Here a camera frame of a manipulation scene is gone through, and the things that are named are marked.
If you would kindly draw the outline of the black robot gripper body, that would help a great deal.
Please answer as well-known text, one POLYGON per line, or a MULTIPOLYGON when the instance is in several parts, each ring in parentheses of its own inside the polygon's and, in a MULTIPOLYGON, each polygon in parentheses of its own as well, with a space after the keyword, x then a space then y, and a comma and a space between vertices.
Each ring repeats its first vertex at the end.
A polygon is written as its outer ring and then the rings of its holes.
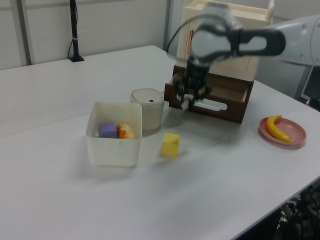
POLYGON ((207 85, 206 79, 209 73, 210 64, 200 62, 194 56, 187 60, 184 74, 181 78, 174 79, 174 91, 176 94, 198 95, 204 99, 211 91, 212 87, 207 85))

